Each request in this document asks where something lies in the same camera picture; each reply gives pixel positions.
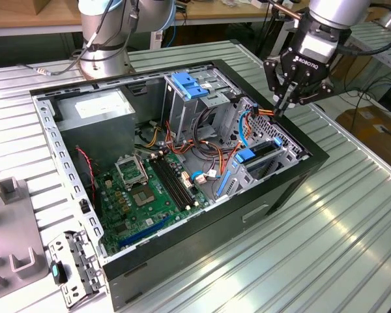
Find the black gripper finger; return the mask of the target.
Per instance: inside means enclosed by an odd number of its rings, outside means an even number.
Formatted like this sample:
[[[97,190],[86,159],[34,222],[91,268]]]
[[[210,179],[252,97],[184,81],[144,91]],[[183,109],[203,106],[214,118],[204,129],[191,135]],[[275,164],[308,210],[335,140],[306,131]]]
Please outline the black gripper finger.
[[[274,115],[282,116],[287,107],[286,94],[289,87],[289,70],[278,58],[268,58],[263,62],[268,88],[277,96]]]
[[[322,81],[315,87],[299,85],[289,88],[288,95],[282,104],[282,114],[287,109],[305,106],[312,102],[332,96],[334,85],[330,81]]]

